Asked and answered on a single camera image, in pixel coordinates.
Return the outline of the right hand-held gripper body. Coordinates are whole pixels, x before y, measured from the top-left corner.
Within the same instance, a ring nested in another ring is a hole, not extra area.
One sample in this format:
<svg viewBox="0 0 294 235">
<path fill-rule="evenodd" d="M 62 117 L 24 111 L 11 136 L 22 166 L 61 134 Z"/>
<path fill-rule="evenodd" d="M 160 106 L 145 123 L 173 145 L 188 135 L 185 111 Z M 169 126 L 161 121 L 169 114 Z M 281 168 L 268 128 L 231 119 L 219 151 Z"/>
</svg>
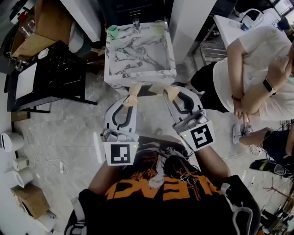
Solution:
<svg viewBox="0 0 294 235">
<path fill-rule="evenodd" d="M 197 152 L 215 142 L 212 121 L 201 109 L 173 126 L 177 134 L 194 151 Z"/>
</svg>

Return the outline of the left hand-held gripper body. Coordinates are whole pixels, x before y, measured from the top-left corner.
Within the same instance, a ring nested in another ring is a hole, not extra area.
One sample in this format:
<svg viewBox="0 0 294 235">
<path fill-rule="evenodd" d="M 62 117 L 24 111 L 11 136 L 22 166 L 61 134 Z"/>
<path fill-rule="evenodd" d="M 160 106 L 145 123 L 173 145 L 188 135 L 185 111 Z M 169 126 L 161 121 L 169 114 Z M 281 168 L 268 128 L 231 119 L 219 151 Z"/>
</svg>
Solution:
<svg viewBox="0 0 294 235">
<path fill-rule="evenodd" d="M 114 129 L 103 129 L 105 156 L 108 166 L 128 166 L 134 163 L 139 135 Z"/>
</svg>

